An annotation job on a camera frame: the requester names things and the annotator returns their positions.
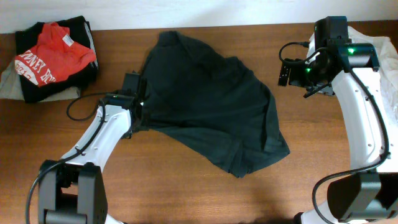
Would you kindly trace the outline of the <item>dark green t-shirt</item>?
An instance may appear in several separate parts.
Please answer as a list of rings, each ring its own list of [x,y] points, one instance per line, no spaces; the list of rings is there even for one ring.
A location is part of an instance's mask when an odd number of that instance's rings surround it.
[[[274,95],[237,57],[177,31],[159,34],[142,76],[149,127],[242,178],[289,155]]]

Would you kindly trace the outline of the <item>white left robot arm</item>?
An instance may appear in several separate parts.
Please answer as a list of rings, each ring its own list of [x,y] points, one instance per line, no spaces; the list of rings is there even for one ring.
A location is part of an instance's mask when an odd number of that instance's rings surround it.
[[[108,212],[104,167],[117,143],[146,123],[147,80],[127,74],[120,90],[105,93],[95,118],[59,160],[46,160],[31,190],[38,191],[39,223],[118,223]]]

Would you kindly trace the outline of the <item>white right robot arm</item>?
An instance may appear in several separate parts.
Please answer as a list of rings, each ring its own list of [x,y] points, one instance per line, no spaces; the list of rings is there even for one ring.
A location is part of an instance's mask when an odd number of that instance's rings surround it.
[[[294,223],[372,223],[397,217],[397,134],[387,121],[381,76],[371,44],[337,42],[306,59],[282,59],[280,85],[304,87],[307,96],[330,89],[337,97],[349,141],[350,168],[323,178],[323,203]]]

